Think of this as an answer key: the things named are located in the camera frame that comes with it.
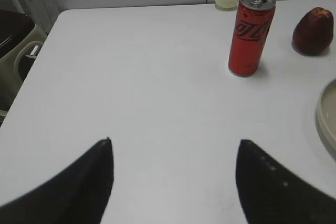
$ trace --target pull tab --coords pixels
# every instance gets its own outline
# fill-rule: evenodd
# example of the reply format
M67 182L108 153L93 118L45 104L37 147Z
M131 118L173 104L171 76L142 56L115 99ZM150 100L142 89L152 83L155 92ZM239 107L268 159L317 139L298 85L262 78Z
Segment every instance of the pull tab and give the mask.
M263 0L252 0L251 5L260 6L263 2Z

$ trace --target coca-cola zero can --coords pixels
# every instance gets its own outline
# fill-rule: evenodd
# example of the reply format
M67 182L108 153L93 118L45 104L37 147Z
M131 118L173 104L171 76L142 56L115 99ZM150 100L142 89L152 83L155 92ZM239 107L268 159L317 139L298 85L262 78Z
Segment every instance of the coca-cola zero can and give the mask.
M240 0L232 38L228 67L238 76L257 71L275 0Z

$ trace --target apple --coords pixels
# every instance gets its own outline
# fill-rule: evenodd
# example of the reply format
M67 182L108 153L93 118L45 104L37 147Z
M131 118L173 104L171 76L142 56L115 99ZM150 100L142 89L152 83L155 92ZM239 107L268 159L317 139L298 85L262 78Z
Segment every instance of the apple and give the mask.
M297 24L293 32L293 45L306 55L318 55L332 42L334 18L329 10L316 7Z

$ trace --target white plate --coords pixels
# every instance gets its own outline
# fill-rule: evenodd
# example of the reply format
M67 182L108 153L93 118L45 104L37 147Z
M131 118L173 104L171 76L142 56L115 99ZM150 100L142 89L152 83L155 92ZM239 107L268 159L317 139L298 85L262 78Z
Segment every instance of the white plate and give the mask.
M317 107L317 124L324 137L336 151L336 79L321 92Z

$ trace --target red can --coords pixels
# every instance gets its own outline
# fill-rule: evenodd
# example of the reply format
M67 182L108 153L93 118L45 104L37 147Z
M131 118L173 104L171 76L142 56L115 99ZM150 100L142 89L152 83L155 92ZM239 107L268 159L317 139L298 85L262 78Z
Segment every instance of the red can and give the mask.
M275 0L240 0L233 33L228 67L238 76L257 71L269 27Z

